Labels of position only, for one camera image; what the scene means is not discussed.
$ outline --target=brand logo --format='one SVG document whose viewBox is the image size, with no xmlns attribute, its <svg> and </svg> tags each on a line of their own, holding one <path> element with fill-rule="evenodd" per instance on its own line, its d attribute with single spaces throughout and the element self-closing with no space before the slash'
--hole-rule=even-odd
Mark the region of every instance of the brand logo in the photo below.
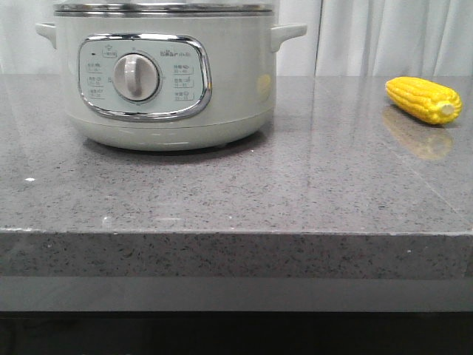
<svg viewBox="0 0 473 355">
<path fill-rule="evenodd" d="M 171 50 L 162 50 L 162 57 L 190 57 L 191 53 L 189 52 L 173 52 Z"/>
</svg>

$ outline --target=lid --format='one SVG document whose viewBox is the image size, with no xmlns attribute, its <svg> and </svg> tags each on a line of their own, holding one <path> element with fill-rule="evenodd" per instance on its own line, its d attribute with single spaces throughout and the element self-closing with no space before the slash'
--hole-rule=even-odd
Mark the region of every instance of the lid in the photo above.
<svg viewBox="0 0 473 355">
<path fill-rule="evenodd" d="M 67 0 L 60 4 L 54 5 L 55 15 L 61 16 L 61 13 L 258 13 L 271 12 L 273 6 L 268 0 L 259 0 L 258 3 L 240 3 L 233 0 L 232 2 L 224 2 L 220 0 L 218 3 L 203 2 L 198 3 L 191 1 L 186 2 L 158 2 L 141 0 L 128 1 L 109 1 L 109 0 L 90 0 L 80 2 L 78 0 Z"/>
</svg>

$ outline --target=cooker handle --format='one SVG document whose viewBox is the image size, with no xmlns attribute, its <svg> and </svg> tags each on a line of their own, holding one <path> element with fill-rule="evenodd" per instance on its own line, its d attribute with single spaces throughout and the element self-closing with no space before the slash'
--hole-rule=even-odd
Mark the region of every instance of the cooker handle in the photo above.
<svg viewBox="0 0 473 355">
<path fill-rule="evenodd" d="M 56 25 L 53 22 L 44 22 L 36 24 L 36 33 L 50 40 L 54 49 L 56 49 Z"/>
<path fill-rule="evenodd" d="M 271 52 L 275 53 L 281 44 L 288 39 L 300 37 L 307 33 L 306 24 L 283 24 L 271 28 Z"/>
</svg>

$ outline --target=control panel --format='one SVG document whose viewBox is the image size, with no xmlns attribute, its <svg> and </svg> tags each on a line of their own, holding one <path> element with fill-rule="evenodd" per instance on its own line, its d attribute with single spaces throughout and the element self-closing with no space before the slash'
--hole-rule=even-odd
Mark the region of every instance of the control panel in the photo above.
<svg viewBox="0 0 473 355">
<path fill-rule="evenodd" d="M 79 50 L 79 89 L 97 113 L 166 121 L 201 112 L 211 98 L 203 45 L 181 35 L 94 35 Z"/>
</svg>

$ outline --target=chrome trim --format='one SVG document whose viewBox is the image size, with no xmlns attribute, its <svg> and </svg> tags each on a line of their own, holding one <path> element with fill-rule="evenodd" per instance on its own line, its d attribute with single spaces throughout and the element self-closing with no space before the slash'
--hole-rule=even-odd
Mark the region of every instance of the chrome trim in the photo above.
<svg viewBox="0 0 473 355">
<path fill-rule="evenodd" d="M 82 47 L 91 41 L 119 41 L 119 40 L 145 40 L 145 41 L 173 41 L 173 42 L 184 42 L 191 45 L 199 56 L 200 60 L 200 69 L 203 74 L 203 93 L 200 96 L 199 100 L 192 106 L 171 112 L 156 112 L 156 113 L 139 113 L 139 112 L 120 112 L 112 111 L 108 109 L 102 109 L 98 106 L 95 106 L 93 103 L 87 100 L 81 89 L 81 50 Z M 100 34 L 93 35 L 82 43 L 78 51 L 78 89 L 81 94 L 82 100 L 84 103 L 94 112 L 99 115 L 111 118 L 117 121 L 125 122 L 141 122 L 141 123 L 151 123 L 151 122 L 166 122 L 166 121 L 175 121 L 183 118 L 189 118 L 197 115 L 202 112 L 208 105 L 212 97 L 212 79 L 210 72 L 210 64 L 208 61 L 207 52 L 205 51 L 204 46 L 198 42 L 195 38 L 192 38 L 187 35 L 161 35 L 156 33 L 114 33 L 114 34 Z"/>
<path fill-rule="evenodd" d="M 54 4 L 55 13 L 119 12 L 119 13 L 247 13 L 271 12 L 269 4 Z"/>
<path fill-rule="evenodd" d="M 148 13 L 133 13 L 133 12 L 117 12 L 117 11 L 55 11 L 54 16 L 56 17 L 92 17 L 92 18 L 202 18 L 202 17 L 261 17 L 261 16 L 274 16 L 272 11 L 248 11 L 248 12 L 176 12 L 176 13 L 160 13 L 160 12 L 148 12 Z"/>
</svg>

